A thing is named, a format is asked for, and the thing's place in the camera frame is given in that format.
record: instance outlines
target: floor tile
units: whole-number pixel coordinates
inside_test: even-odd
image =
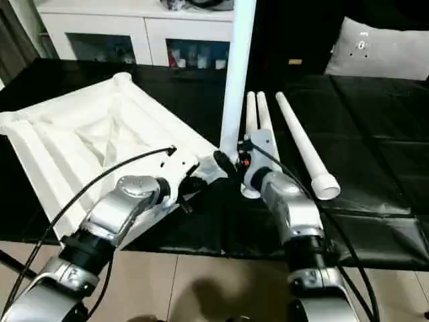
[[[429,311],[429,272],[415,272],[415,274],[428,302],[427,311]]]
[[[143,322],[150,317],[166,321],[176,260],[172,254],[119,252],[105,299],[91,322]],[[98,289],[85,302],[88,308],[101,291],[104,273]]]
[[[347,268],[359,291],[369,303],[367,290],[357,269]],[[423,313],[428,310],[428,301],[414,272],[398,270],[365,270],[374,288],[382,322],[424,322]],[[355,297],[354,306],[361,322],[367,322]]]
[[[284,322],[287,302],[285,264],[179,256],[168,321],[223,322],[244,315]]]

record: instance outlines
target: black tablecloth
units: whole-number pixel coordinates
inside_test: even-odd
[[[0,91],[14,111],[103,81],[119,71],[218,145],[225,73],[162,67],[36,60]],[[350,237],[366,267],[429,270],[429,90],[426,83],[385,78],[306,76],[267,86],[282,161],[308,187],[310,179],[273,93],[283,90],[328,169],[342,187],[322,206]],[[7,138],[0,138],[0,239],[34,242],[48,220]],[[273,218],[260,200],[243,198],[220,179],[127,246],[129,250],[281,260]],[[343,242],[327,233],[353,265]],[[49,242],[56,243],[54,234]]]

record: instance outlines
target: white cabinet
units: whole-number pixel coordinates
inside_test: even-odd
[[[45,13],[42,19],[61,59],[152,64],[143,18]]]
[[[232,11],[169,11],[159,0],[36,0],[36,7],[61,59],[226,67]]]
[[[229,43],[232,37],[232,23],[229,22],[151,18],[145,19],[145,22],[152,62],[158,66],[170,65],[168,57],[170,40],[208,42],[206,46],[209,46],[210,42]]]

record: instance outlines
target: white pvc pipe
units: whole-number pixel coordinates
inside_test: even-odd
[[[229,48],[220,146],[221,150],[232,160],[237,159],[237,142],[256,1],[235,0],[234,4],[233,39]]]
[[[246,134],[257,131],[256,98],[254,92],[248,92],[246,104]]]
[[[314,193],[320,200],[335,198],[341,191],[338,182],[326,169],[284,94],[278,92],[275,98],[279,103],[290,133],[311,176],[311,187]]]
[[[274,154],[273,157],[277,160],[280,160],[279,150],[277,148],[277,142],[275,141],[275,135],[273,130],[273,123],[271,122],[271,117],[269,116],[267,99],[264,92],[258,92],[257,97],[257,110],[259,111],[259,121],[261,122],[261,129],[269,129],[274,137],[273,146]]]

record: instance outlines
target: beige floor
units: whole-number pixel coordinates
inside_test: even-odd
[[[30,245],[4,241],[0,248],[21,261],[31,250]],[[57,252],[58,248],[44,247],[33,269],[39,270]],[[349,269],[349,273],[365,294],[357,271]],[[368,273],[383,322],[427,321],[422,314],[429,309],[428,273]],[[144,322],[157,317],[169,322],[218,322],[237,315],[261,322],[286,321],[286,276],[282,263],[120,252],[105,300],[91,321]],[[0,266],[0,303],[5,302],[14,277]],[[88,307],[99,291],[87,301]],[[361,310],[358,313],[365,322]]]

